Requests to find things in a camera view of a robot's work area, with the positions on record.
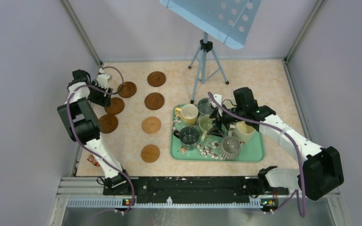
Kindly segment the dark grey mug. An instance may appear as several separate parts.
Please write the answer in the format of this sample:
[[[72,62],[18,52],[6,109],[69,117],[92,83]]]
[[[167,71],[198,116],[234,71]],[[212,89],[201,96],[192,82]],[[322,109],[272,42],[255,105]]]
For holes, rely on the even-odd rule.
[[[199,131],[191,126],[184,127],[181,130],[175,130],[173,135],[180,140],[181,147],[187,151],[196,149],[200,140]]]

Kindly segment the green floral serving tray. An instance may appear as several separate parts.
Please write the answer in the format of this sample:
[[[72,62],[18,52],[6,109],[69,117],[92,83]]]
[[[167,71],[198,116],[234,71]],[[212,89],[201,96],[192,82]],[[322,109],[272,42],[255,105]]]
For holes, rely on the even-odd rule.
[[[173,135],[175,130],[180,131],[186,124],[173,110],[172,131],[170,143],[170,155],[179,161],[226,161],[220,155],[220,145],[222,138],[207,137],[200,141],[193,150],[187,150],[182,147],[181,141]],[[253,133],[253,137],[246,143],[241,143],[241,150],[237,158],[232,159],[234,162],[259,162],[265,157],[265,147],[263,136],[258,132]]]

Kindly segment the yellow mug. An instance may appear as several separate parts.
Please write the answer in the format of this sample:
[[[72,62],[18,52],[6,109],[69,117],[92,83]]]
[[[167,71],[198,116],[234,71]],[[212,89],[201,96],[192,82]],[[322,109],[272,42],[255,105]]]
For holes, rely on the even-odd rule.
[[[195,105],[187,104],[183,107],[176,107],[174,111],[186,125],[193,126],[196,124],[199,112]]]

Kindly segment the dark brown wooden coaster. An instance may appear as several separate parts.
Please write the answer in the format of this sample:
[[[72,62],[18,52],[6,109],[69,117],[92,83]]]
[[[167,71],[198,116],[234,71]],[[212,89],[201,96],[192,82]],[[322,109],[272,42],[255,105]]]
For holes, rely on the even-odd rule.
[[[158,110],[163,107],[165,98],[162,94],[154,92],[145,97],[144,104],[149,110]]]
[[[137,86],[131,81],[126,81],[118,86],[118,95],[122,98],[130,98],[136,94]]]
[[[166,75],[161,71],[151,72],[147,77],[147,82],[152,87],[160,87],[166,82]]]

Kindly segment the light woven rattan coaster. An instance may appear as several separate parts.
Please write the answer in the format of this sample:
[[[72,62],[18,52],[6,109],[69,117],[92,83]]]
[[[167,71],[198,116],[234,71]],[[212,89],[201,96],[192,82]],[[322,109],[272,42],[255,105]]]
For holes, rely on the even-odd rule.
[[[153,163],[160,157],[160,149],[156,145],[147,145],[142,148],[140,156],[146,163]]]
[[[147,117],[141,123],[141,128],[147,134],[155,134],[161,129],[161,121],[155,116]]]

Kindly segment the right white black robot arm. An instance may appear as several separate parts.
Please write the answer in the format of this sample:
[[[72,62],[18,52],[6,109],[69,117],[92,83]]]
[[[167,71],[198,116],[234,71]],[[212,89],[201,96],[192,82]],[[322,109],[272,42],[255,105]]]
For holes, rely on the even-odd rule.
[[[336,148],[325,148],[296,132],[273,109],[259,106],[250,88],[236,89],[233,95],[236,106],[228,109],[222,105],[221,95],[208,92],[214,109],[214,134],[223,137],[222,126],[229,130],[232,123],[242,121],[276,142],[298,164],[298,169],[270,166],[260,170],[257,187],[261,193],[287,188],[301,191],[303,197],[316,201],[344,183],[340,153]]]

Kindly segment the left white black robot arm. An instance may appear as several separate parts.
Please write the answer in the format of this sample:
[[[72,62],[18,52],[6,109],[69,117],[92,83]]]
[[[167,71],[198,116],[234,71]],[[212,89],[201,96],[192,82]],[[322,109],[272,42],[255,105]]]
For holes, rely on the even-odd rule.
[[[108,86],[111,75],[100,71],[92,80],[87,71],[79,69],[73,71],[72,76],[73,80],[67,86],[67,100],[57,107],[57,113],[70,138],[89,151],[102,168],[103,186],[128,194],[132,190],[132,181],[103,141],[103,124],[91,106],[110,105],[111,96],[115,94]]]

